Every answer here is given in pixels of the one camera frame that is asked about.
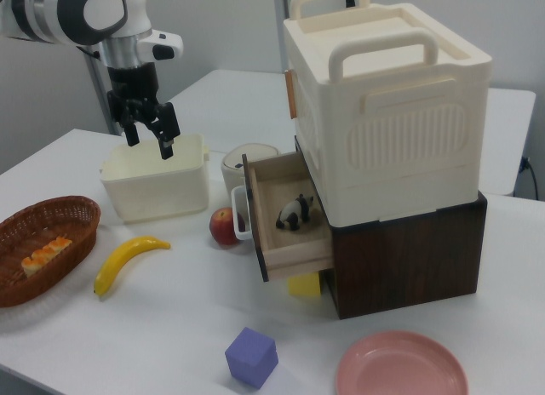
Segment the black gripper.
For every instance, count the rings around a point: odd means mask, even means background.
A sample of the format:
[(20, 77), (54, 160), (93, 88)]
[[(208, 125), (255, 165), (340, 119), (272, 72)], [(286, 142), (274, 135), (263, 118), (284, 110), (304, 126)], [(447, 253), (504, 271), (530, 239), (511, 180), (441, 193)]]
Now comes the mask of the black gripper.
[(173, 105), (158, 102), (155, 64), (145, 63), (131, 68), (108, 67), (107, 71), (112, 84), (112, 89), (107, 93), (110, 113), (123, 129), (128, 146), (140, 143), (135, 123), (144, 123), (158, 140), (161, 158), (171, 158), (180, 127)]

